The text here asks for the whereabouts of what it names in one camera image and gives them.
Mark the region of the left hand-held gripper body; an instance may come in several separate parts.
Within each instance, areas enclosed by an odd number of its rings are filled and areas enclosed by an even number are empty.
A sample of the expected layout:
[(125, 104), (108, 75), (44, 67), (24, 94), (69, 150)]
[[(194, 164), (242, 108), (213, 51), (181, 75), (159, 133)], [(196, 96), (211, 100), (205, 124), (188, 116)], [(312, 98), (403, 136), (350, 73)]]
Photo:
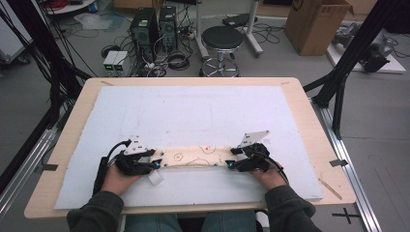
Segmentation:
[(147, 150), (138, 135), (131, 136), (126, 142), (126, 149), (116, 156), (115, 164), (127, 176), (150, 174), (154, 170), (150, 167), (150, 157), (141, 157), (141, 153)]

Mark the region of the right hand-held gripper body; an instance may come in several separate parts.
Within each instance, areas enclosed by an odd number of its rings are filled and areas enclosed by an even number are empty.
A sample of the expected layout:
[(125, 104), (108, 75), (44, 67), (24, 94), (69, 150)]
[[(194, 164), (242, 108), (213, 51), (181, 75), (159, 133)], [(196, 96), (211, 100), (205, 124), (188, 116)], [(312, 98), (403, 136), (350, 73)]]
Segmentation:
[(236, 170), (247, 172), (253, 170), (267, 171), (270, 164), (267, 159), (270, 155), (267, 148), (260, 143), (260, 140), (267, 136), (268, 130), (257, 132), (246, 132), (241, 143), (236, 148), (241, 148), (244, 153), (237, 155)]

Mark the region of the cream cloth with white tag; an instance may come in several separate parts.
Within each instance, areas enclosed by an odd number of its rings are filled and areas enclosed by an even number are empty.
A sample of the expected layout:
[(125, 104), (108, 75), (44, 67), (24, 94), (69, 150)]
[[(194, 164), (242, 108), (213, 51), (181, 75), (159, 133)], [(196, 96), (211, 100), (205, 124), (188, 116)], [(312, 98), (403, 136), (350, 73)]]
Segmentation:
[(194, 146), (159, 148), (150, 157), (150, 161), (161, 160), (160, 168), (148, 175), (150, 182), (157, 186), (163, 181), (160, 171), (165, 168), (183, 167), (227, 167), (228, 160), (236, 161), (238, 158), (230, 151), (230, 147)]

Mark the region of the person's left hand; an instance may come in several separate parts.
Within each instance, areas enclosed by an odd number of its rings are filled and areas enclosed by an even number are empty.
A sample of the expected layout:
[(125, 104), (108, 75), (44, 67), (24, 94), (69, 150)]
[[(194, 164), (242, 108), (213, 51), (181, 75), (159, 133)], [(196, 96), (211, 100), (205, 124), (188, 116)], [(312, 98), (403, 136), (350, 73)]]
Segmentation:
[(140, 176), (127, 176), (123, 174), (116, 164), (112, 164), (107, 169), (101, 191), (109, 191), (121, 195), (139, 179)]

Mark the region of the person's right hand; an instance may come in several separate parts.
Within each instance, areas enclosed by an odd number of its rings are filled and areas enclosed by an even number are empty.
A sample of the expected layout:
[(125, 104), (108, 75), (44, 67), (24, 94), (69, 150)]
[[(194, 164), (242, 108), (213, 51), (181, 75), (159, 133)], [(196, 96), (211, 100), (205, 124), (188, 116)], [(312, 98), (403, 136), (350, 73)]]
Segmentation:
[(279, 174), (278, 170), (271, 165), (267, 171), (254, 170), (250, 174), (261, 183), (266, 190), (275, 189), (280, 186), (286, 186), (286, 182)]

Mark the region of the white foam mat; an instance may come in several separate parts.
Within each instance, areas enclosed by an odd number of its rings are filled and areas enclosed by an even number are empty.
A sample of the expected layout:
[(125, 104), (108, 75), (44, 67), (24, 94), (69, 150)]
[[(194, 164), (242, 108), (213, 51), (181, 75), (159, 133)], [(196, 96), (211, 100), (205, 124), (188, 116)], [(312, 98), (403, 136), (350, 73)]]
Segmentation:
[[(278, 86), (105, 86), (101, 88), (66, 170), (56, 209), (74, 209), (91, 197), (102, 156), (138, 135), (147, 148), (237, 147), (246, 132), (262, 138), (291, 187), (304, 199), (323, 199), (285, 96)], [(264, 189), (247, 173), (226, 167), (165, 168), (155, 186), (132, 185), (129, 207), (260, 202)]]

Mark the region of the person's right leg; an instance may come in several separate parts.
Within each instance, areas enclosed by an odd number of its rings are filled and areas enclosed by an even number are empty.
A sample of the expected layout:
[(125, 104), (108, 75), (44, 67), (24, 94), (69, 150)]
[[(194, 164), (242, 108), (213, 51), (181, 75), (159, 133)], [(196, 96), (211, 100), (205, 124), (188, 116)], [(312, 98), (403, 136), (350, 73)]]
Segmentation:
[(256, 232), (255, 214), (253, 211), (208, 213), (201, 232)]

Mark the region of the person's leg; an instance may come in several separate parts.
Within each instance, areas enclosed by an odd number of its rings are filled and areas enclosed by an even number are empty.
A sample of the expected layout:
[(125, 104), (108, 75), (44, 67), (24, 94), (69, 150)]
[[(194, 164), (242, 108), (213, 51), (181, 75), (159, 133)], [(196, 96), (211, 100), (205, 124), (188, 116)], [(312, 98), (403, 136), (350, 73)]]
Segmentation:
[(126, 217), (124, 232), (183, 232), (176, 215), (136, 215)]
[(255, 214), (253, 211), (208, 213), (201, 232), (256, 232)]

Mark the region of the person's left leg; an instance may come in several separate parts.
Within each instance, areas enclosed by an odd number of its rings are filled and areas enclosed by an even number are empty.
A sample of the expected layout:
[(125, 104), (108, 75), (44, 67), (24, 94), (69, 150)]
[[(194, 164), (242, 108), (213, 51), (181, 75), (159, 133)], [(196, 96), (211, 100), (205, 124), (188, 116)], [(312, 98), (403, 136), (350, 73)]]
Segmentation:
[(183, 232), (176, 215), (136, 215), (126, 217), (124, 232)]

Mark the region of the light wooden table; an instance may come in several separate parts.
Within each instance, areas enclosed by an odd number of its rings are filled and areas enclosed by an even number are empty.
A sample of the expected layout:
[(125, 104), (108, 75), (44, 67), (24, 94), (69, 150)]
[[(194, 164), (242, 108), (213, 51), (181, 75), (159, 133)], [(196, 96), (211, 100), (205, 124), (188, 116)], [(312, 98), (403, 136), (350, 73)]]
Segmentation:
[[(335, 152), (300, 81), (294, 77), (95, 77), (85, 83), (51, 154), (50, 159), (54, 164), (58, 164), (58, 168), (56, 171), (43, 173), (26, 206), (24, 214), (28, 218), (61, 218), (72, 210), (58, 210), (55, 204), (86, 121), (94, 107), (98, 93), (105, 86), (278, 86), (293, 115), (317, 180), (322, 179), (333, 187), (339, 186), (339, 193), (343, 197), (342, 200), (337, 199), (318, 181), (324, 195), (323, 199), (306, 200), (315, 205), (339, 205), (351, 204), (356, 199), (343, 170), (330, 165), (330, 161), (335, 159)], [(249, 203), (154, 207), (129, 207), (125, 204), (125, 213), (135, 215), (262, 209), (265, 207), (264, 194), (262, 201)]]

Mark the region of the thin wooden stick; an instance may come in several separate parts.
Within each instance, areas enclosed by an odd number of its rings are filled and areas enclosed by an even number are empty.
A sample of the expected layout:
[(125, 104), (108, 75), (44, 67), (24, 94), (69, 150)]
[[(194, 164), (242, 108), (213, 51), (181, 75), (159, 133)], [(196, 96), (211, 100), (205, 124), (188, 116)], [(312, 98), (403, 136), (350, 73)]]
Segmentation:
[(329, 190), (337, 199), (342, 200), (343, 197), (342, 195), (339, 193), (339, 186), (337, 187), (333, 187), (330, 184), (328, 184), (326, 181), (322, 180), (322, 179), (318, 179), (318, 181), (327, 189)]

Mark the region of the white power supply unit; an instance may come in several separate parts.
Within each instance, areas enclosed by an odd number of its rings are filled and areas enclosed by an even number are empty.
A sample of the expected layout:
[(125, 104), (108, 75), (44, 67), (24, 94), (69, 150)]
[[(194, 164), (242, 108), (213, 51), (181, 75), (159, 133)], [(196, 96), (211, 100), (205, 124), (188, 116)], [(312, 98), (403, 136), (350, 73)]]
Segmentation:
[(118, 51), (113, 63), (114, 70), (118, 73), (123, 73), (128, 68), (128, 52)]
[(117, 54), (118, 54), (118, 52), (115, 51), (115, 50), (111, 50), (107, 53), (107, 55), (106, 55), (106, 57), (103, 61), (103, 66), (104, 66), (104, 68), (107, 72), (111, 72), (111, 71), (114, 70), (113, 65), (114, 65), (115, 59), (117, 57)]

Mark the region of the black round stool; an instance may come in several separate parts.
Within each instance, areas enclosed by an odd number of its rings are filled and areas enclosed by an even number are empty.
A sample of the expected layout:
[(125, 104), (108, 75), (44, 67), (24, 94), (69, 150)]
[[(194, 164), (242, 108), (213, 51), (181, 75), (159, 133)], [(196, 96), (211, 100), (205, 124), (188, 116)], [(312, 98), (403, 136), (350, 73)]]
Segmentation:
[(244, 43), (240, 31), (228, 26), (213, 26), (202, 33), (201, 43), (205, 48), (215, 51), (217, 56), (204, 60), (199, 70), (200, 76), (240, 76), (238, 65), (234, 62), (234, 52)]

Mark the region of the large black computer tower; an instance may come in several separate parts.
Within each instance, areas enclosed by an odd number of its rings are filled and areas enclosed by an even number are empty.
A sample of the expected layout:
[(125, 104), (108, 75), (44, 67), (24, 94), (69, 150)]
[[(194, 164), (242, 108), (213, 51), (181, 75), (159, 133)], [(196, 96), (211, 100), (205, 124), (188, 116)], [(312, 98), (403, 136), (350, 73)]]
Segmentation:
[(160, 38), (157, 12), (154, 8), (138, 8), (130, 27), (132, 41), (140, 57), (147, 62), (155, 62)]

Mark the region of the white desk leg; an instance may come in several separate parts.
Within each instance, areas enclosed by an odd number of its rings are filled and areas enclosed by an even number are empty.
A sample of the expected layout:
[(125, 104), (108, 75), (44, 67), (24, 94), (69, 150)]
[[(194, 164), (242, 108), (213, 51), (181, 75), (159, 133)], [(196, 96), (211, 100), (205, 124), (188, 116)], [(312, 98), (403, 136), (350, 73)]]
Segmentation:
[(260, 0), (251, 0), (249, 9), (249, 21), (246, 31), (246, 38), (248, 39), (248, 42), (251, 45), (256, 58), (258, 58), (263, 53), (262, 47), (253, 35), (253, 27), (256, 19), (256, 13), (257, 8), (259, 6), (259, 2)]
[(209, 58), (209, 53), (207, 48), (204, 46), (202, 43), (202, 11), (201, 11), (201, 6), (202, 6), (202, 0), (195, 0), (196, 3), (196, 29), (195, 29), (195, 41), (198, 46), (198, 50), (200, 52), (201, 58), (203, 61)]

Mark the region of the slim black computer tower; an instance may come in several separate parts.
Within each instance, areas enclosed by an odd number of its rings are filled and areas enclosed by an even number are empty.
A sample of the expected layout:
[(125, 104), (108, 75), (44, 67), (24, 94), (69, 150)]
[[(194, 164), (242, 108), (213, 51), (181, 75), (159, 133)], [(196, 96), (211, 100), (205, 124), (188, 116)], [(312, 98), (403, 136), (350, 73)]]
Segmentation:
[(160, 10), (160, 32), (163, 51), (171, 51), (177, 47), (176, 7), (162, 6)]

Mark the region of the black flat device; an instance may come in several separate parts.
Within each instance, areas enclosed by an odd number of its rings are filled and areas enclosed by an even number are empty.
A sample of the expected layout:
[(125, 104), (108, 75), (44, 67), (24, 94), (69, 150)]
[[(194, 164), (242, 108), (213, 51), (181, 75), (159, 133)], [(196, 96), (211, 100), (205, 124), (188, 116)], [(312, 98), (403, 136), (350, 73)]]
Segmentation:
[(232, 28), (237, 27), (248, 27), (249, 26), (249, 14), (237, 14), (234, 16), (227, 16), (222, 20), (222, 23), (225, 26), (229, 26)]

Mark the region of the clear plastic sheet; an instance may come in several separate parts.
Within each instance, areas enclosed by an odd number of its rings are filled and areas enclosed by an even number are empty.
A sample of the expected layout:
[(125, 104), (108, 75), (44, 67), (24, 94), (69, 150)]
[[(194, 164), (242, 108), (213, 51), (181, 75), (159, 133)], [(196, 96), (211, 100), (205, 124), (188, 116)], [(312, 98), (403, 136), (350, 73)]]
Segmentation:
[(83, 13), (73, 17), (84, 30), (114, 30), (120, 28), (124, 19), (117, 14), (89, 14)]

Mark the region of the brown cardboard box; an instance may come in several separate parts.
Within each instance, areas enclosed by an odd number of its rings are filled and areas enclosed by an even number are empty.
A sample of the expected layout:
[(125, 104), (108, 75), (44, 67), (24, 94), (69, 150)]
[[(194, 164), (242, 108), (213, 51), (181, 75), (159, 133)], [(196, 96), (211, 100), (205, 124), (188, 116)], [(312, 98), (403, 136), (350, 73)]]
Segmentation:
[(299, 55), (321, 56), (348, 13), (346, 0), (293, 0), (284, 32)]

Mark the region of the grey robot part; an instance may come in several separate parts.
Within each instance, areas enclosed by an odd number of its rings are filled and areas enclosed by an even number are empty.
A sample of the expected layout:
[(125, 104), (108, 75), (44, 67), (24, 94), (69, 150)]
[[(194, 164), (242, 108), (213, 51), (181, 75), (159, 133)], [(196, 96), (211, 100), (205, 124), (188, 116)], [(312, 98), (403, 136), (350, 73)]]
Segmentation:
[(356, 22), (352, 22), (348, 26), (341, 26), (337, 30), (332, 43), (341, 44), (344, 48), (346, 48), (351, 43), (358, 30), (359, 25)]

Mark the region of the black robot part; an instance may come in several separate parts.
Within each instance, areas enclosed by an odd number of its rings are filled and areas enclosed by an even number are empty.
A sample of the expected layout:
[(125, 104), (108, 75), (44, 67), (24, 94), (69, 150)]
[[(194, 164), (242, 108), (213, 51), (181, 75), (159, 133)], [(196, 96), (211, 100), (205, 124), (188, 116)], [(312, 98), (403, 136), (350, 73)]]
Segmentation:
[(384, 65), (389, 63), (387, 56), (390, 53), (390, 49), (385, 49), (384, 46), (380, 47), (373, 44), (366, 50), (359, 63), (366, 72), (376, 73)]

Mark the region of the round white table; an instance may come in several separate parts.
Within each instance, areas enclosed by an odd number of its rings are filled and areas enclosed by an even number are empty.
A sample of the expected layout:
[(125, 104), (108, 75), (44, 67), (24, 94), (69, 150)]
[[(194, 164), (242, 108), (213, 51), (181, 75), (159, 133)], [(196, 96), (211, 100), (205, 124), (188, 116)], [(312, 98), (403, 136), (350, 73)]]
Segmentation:
[(96, 0), (43, 0), (41, 6), (49, 14), (65, 14), (85, 9), (94, 4)]

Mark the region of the white board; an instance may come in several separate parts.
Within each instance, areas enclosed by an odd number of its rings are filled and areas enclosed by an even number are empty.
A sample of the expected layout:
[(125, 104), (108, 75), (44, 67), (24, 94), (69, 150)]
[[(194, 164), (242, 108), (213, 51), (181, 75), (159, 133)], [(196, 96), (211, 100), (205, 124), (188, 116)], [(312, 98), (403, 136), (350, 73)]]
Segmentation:
[[(380, 47), (384, 46), (385, 49), (390, 49), (391, 53), (387, 56), (389, 63), (384, 65), (377, 73), (405, 73), (406, 70), (398, 63), (398, 61), (393, 57), (392, 53), (394, 51), (393, 40), (387, 38), (382, 32), (380, 32), (374, 41), (370, 45), (378, 45)], [(341, 44), (331, 43), (327, 49), (327, 55), (330, 58), (333, 66), (337, 64), (340, 60), (342, 54), (346, 50)], [(353, 68), (354, 72), (367, 73), (364, 68), (358, 62)]]

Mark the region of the white cabinet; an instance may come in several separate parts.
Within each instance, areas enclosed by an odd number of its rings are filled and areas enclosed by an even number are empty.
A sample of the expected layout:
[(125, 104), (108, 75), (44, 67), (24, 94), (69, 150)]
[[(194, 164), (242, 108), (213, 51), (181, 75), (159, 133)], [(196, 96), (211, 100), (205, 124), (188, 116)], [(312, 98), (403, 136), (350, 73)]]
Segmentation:
[[(28, 32), (23, 27), (20, 20), (6, 0), (0, 0), (0, 13), (8, 16), (12, 25), (22, 35), (28, 43), (32, 42)], [(11, 64), (12, 61), (25, 49), (15, 32), (9, 27), (5, 20), (0, 16), (0, 62)]]

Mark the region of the aluminium rail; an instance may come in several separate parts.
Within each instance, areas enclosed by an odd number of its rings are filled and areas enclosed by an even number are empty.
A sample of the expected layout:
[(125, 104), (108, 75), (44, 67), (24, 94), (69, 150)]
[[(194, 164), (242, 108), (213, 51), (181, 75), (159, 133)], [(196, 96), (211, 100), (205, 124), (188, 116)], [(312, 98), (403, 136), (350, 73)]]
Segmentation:
[(15, 174), (0, 194), (0, 221), (12, 207), (42, 157), (51, 148), (57, 134), (57, 129), (44, 130), (40, 135), (35, 135), (28, 140), (28, 143), (21, 148), (22, 159), (17, 165)]
[(354, 164), (348, 154), (348, 151), (341, 139), (337, 138), (337, 135), (332, 130), (333, 116), (331, 111), (328, 108), (321, 108), (318, 105), (314, 104), (313, 101), (310, 102), (319, 121), (322, 124), (330, 144), (332, 145), (337, 160), (346, 160), (347, 165), (341, 167), (347, 180), (354, 190), (356, 201), (355, 205), (359, 212), (359, 219), (362, 221), (366, 232), (382, 232), (379, 221), (374, 213), (370, 202), (366, 196), (366, 192), (362, 186), (360, 178), (356, 172)]

